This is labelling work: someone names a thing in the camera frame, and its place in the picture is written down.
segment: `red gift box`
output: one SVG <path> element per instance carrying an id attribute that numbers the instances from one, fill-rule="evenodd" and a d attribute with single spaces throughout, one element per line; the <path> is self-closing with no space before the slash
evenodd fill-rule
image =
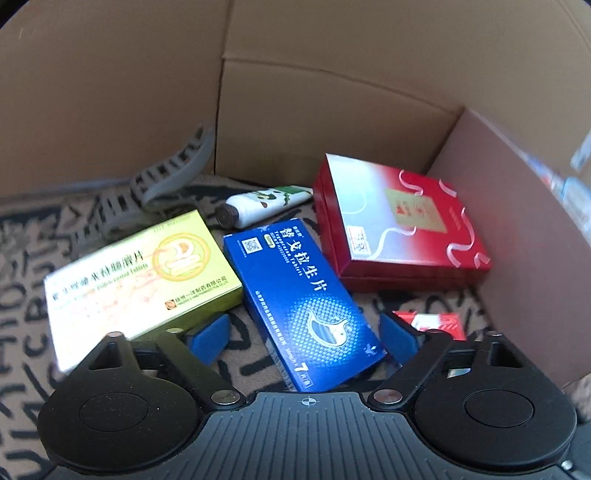
<path id="1" fill-rule="evenodd" d="M 349 290 L 463 288 L 492 265 L 441 180 L 327 154 L 314 202 L 323 253 Z"/>

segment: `blue pill box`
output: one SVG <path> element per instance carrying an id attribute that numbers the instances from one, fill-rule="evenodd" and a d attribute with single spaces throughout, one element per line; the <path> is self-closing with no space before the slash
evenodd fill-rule
<path id="1" fill-rule="evenodd" d="M 226 235 L 224 253 L 291 390 L 330 390 L 384 357 L 359 307 L 300 220 Z"/>

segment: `qr code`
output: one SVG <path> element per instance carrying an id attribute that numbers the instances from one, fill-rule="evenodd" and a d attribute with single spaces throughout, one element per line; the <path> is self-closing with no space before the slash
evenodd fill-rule
<path id="1" fill-rule="evenodd" d="M 252 254 L 254 252 L 259 252 L 262 250 L 261 243 L 256 237 L 249 238 L 248 240 L 243 240 L 242 246 L 244 247 L 244 250 L 246 250 L 247 254 Z"/>

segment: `ridged black plate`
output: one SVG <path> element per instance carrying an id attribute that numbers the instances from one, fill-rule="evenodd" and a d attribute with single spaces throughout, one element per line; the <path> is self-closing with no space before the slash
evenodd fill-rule
<path id="1" fill-rule="evenodd" d="M 207 419 L 195 441 L 158 466 L 125 475 L 56 468 L 48 480 L 569 480 L 557 466 L 485 475 L 440 458 L 398 413 L 370 410 L 356 393 L 260 393 Z"/>

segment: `cardboard box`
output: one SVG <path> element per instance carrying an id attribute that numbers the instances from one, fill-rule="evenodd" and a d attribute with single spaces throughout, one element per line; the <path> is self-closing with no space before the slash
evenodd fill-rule
<path id="1" fill-rule="evenodd" d="M 224 251 L 289 388 L 327 391 L 384 357 L 300 220 L 226 235 Z"/>
<path id="2" fill-rule="evenodd" d="M 314 184 L 322 248 L 350 290 L 459 288 L 492 266 L 449 184 L 326 155 Z"/>
<path id="3" fill-rule="evenodd" d="M 589 38 L 580 0 L 236 1 L 216 173 L 310 186 L 325 152 L 423 173 L 468 105 L 574 174 Z"/>
<path id="4" fill-rule="evenodd" d="M 188 330 L 241 302 L 242 287 L 195 210 L 105 247 L 45 279 L 61 371 L 108 333 Z"/>
<path id="5" fill-rule="evenodd" d="M 466 111 L 429 175 L 453 182 L 495 266 L 479 289 L 491 321 L 559 387 L 591 371 L 591 248 L 497 127 Z"/>

